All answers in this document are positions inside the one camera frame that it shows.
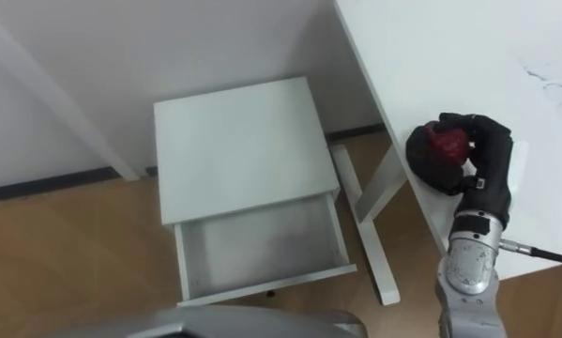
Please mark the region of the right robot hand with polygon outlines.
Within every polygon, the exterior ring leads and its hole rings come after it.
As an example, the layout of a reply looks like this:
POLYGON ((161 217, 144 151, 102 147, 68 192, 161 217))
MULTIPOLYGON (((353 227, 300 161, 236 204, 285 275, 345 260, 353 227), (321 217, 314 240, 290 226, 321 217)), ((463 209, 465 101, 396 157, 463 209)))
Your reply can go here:
POLYGON ((457 209, 509 223, 511 130, 486 115, 442 113, 406 141, 410 170, 437 192, 462 197, 457 209))

